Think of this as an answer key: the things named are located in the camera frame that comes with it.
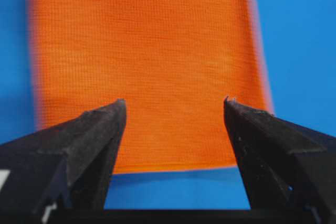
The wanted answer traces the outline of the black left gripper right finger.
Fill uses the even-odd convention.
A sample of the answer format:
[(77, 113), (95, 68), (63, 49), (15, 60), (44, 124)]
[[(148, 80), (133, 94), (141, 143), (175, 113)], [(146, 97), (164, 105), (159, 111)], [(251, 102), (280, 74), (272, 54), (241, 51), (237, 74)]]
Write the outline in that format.
[(235, 100), (224, 124), (250, 204), (233, 223), (335, 223), (335, 137)]

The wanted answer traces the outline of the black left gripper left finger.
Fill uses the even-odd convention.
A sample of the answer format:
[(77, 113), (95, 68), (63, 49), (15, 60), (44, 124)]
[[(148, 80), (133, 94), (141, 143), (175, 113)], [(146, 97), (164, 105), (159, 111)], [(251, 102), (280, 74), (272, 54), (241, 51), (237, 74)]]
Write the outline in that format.
[(1, 145), (1, 223), (102, 210), (127, 121), (122, 99)]

